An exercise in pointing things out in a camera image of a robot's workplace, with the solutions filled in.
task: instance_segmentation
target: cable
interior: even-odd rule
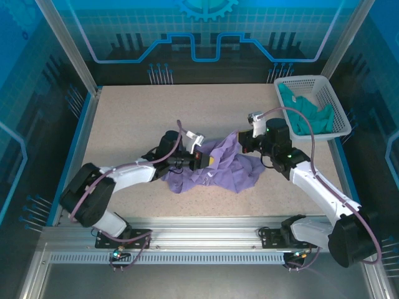
[[[267,166],[267,165],[265,165],[264,163],[263,163],[263,155],[261,154],[261,163],[262,163],[262,165],[265,167],[265,168],[269,168],[269,169],[273,169],[274,167],[273,166]]]
[[[131,239],[118,239],[118,238],[112,237],[111,235],[107,234],[106,232],[103,232],[103,231],[100,231],[100,232],[104,236],[106,236],[108,239],[111,239],[111,240],[116,241],[116,242],[121,242],[121,243],[134,242],[134,241],[140,240],[140,239],[142,239],[142,238],[144,238],[144,237],[146,237],[148,235],[151,235],[151,233],[152,233],[152,232],[146,232],[145,234],[139,235],[138,237],[134,237],[134,238],[131,238]]]
[[[151,233],[152,232],[149,232],[149,234],[148,233],[146,233],[146,234],[143,234],[143,235],[141,235],[141,236],[139,236],[139,237],[146,237],[145,238],[145,241],[144,241],[144,245],[143,245],[143,247],[140,249],[140,251],[138,252],[138,254],[136,255],[136,257],[135,257],[135,259],[130,263],[130,264],[128,264],[127,266],[121,266],[121,271],[123,271],[122,269],[125,269],[125,270],[127,270],[127,269],[129,269],[131,266],[133,266],[136,262],[137,262],[137,260],[140,258],[140,256],[142,255],[142,253],[143,253],[143,251],[144,251],[144,248],[147,246],[147,244],[148,244],[148,241],[150,241],[150,239],[151,239]],[[110,266],[113,268],[113,270],[115,271],[115,267],[113,266],[113,263],[112,263],[112,257],[110,257]]]
[[[171,173],[175,173],[175,174],[182,174],[183,173],[183,168],[177,168],[177,169],[181,169],[181,171],[179,173],[177,173],[175,170],[169,169],[169,172]]]
[[[321,248],[318,247],[318,248],[317,248],[317,251],[316,251],[316,253],[315,253],[315,255],[314,255],[313,258],[312,258],[312,260],[311,260],[309,263],[307,263],[305,266],[301,266],[300,264],[298,264],[300,267],[299,267],[299,268],[296,268],[297,271],[301,271],[301,270],[304,270],[304,269],[306,269],[306,268],[309,268],[309,267],[316,261],[317,257],[318,257],[319,254],[320,254],[320,250],[321,250]]]
[[[269,110],[268,112],[263,113],[261,116],[259,116],[259,118],[265,117],[266,115],[276,112],[276,111],[280,111],[280,110],[290,110],[295,112],[296,114],[299,114],[306,122],[307,126],[309,127],[309,131],[310,131],[310,137],[312,138],[312,151],[310,154],[310,168],[312,169],[313,175],[316,177],[316,179],[321,183],[321,185],[323,185],[323,187],[325,187],[328,191],[330,191],[342,204],[344,204],[353,214],[355,214],[356,218],[362,223],[362,225],[364,226],[364,228],[366,229],[366,231],[368,232],[368,234],[370,235],[370,238],[372,239],[375,249],[377,250],[377,258],[371,262],[369,262],[368,260],[363,260],[363,263],[369,264],[369,265],[375,265],[376,263],[378,263],[379,261],[381,261],[381,257],[382,257],[382,251],[381,251],[381,247],[380,244],[378,243],[377,238],[375,237],[372,229],[370,228],[370,226],[368,226],[367,222],[363,219],[363,217],[355,210],[355,208],[353,208],[350,204],[348,204],[346,202],[345,199],[341,198],[339,196],[339,194],[337,194],[325,181],[323,181],[322,178],[320,178],[317,173],[316,173],[316,169],[314,167],[314,151],[315,151],[315,140],[314,140],[314,133],[313,133],[313,129],[312,126],[309,123],[309,120],[307,120],[306,116],[303,115],[300,111],[293,109],[291,107],[278,107],[272,110]]]
[[[291,264],[291,265],[297,266],[297,267],[301,267],[301,265],[300,265],[299,263],[295,263],[295,262],[288,262],[288,263]],[[338,293],[339,293],[342,297],[348,299],[348,297],[346,297],[346,296],[345,296],[332,282],[330,282],[330,280],[329,280],[326,276],[324,276],[323,274],[321,274],[319,271],[316,271],[316,270],[314,270],[314,269],[312,269],[312,268],[305,268],[305,269],[308,270],[308,271],[311,271],[311,272],[315,273],[316,275],[318,275],[318,276],[320,276],[320,277],[322,277],[326,282],[329,283],[329,285],[333,286],[333,287],[338,291]]]
[[[144,165],[152,165],[152,164],[157,164],[159,162],[162,162],[166,159],[168,159],[177,149],[177,147],[179,146],[180,140],[181,140],[181,132],[183,131],[183,128],[181,127],[181,121],[177,120],[177,125],[179,127],[179,135],[177,137],[176,143],[173,146],[173,148],[171,149],[171,151],[164,157],[154,160],[154,161],[147,161],[147,162],[132,162],[132,163],[127,163],[127,164],[122,164],[119,166],[116,166],[108,171],[106,171],[105,173],[103,173],[101,176],[99,176],[94,182],[93,184],[90,185],[89,188],[87,188],[87,190],[84,192],[84,194],[82,195],[82,197],[79,199],[79,201],[77,202],[76,206],[74,207],[74,210],[70,213],[70,221],[73,222],[73,219],[75,217],[76,212],[79,210],[80,206],[82,205],[82,203],[86,200],[87,196],[92,192],[92,190],[94,190],[94,188],[96,187],[96,185],[106,176],[108,176],[111,173],[114,173],[116,170],[119,170],[121,168],[126,168],[126,167],[131,167],[131,166],[144,166]]]

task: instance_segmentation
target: black mount plate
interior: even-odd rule
[[[259,236],[262,238],[262,248],[263,249],[286,249],[286,248],[295,248],[295,249],[306,249],[311,246],[314,248],[315,246],[309,244],[307,242],[290,242],[287,244],[286,240],[281,235],[280,229],[263,229],[259,232]]]
[[[130,232],[130,237],[127,239],[131,239],[134,237],[138,237],[139,235],[145,234],[146,232],[150,232],[150,229],[132,229]],[[134,241],[130,244],[123,244],[120,242],[116,242],[113,240],[108,239],[106,236],[104,236],[103,234],[101,234],[100,232],[97,233],[97,238],[95,241],[95,248],[98,249],[116,249],[118,248],[118,246],[121,246],[123,244],[123,246],[126,249],[141,249],[143,248],[145,242],[145,238],[141,238],[137,241]],[[150,248],[150,242],[151,239],[148,241],[147,245],[144,247],[145,249]]]

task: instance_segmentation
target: blue printed backdrop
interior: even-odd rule
[[[101,85],[272,82],[319,74],[357,3],[55,1]]]
[[[399,237],[399,2],[376,0],[332,77],[352,133],[341,139],[360,201]]]
[[[34,0],[0,0],[0,289],[17,298],[87,91]]]

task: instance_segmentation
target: gear graphic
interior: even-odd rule
[[[226,12],[232,12],[232,6],[238,0],[175,0],[180,7],[180,12],[185,12],[187,17],[194,17],[196,21],[202,19],[208,22],[218,17],[224,17]]]
[[[34,0],[0,0],[0,8],[5,7],[23,31],[28,31],[36,18]]]

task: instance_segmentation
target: purple cloth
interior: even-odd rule
[[[220,186],[235,193],[253,187],[264,171],[257,157],[238,154],[237,131],[223,141],[210,141],[198,149],[214,158],[207,168],[192,171],[184,168],[181,174],[169,172],[162,177],[174,193],[190,190],[195,185]]]

